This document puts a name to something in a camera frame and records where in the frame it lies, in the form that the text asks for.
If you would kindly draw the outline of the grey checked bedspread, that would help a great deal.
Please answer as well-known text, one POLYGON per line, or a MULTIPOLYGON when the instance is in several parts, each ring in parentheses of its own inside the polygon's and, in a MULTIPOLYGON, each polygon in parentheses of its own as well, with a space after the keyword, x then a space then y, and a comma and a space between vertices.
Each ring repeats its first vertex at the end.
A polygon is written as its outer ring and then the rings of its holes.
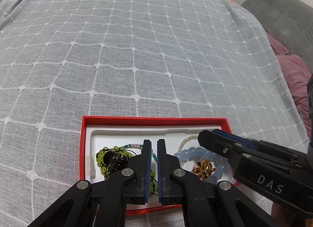
POLYGON ((83 116, 223 117, 309 138, 267 35, 228 0, 1 0, 1 226, 78 180, 83 116))

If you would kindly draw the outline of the gold flower brooch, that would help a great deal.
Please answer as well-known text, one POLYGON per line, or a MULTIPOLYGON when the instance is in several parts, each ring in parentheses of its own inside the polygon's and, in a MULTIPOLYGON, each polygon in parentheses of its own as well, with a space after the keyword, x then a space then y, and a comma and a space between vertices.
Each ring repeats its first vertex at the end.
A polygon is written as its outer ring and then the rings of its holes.
POLYGON ((213 167, 209 159, 198 161, 192 168, 192 173, 198 176, 201 181, 209 178, 215 171, 216 168, 213 167))

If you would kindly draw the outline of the grey pillow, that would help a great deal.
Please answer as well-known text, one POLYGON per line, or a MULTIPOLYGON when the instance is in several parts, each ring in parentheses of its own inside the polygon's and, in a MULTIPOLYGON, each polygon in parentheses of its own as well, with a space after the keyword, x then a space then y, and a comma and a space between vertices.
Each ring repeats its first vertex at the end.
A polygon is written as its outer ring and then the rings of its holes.
POLYGON ((312 71, 312 7, 299 0, 245 0, 241 6, 312 71))

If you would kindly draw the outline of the red jewelry box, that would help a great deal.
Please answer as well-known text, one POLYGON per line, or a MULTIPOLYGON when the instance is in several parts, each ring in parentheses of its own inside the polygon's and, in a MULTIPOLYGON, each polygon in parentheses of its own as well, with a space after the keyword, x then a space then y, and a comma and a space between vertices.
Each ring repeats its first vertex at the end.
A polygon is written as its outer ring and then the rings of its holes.
POLYGON ((145 139, 152 142, 156 151, 158 139, 165 139, 168 154, 175 154, 180 143, 190 135, 202 130, 221 129, 231 132, 226 118, 146 118, 146 117, 101 117, 82 118, 80 139, 79 177, 91 183, 104 179, 95 159, 103 147, 142 144, 145 139))

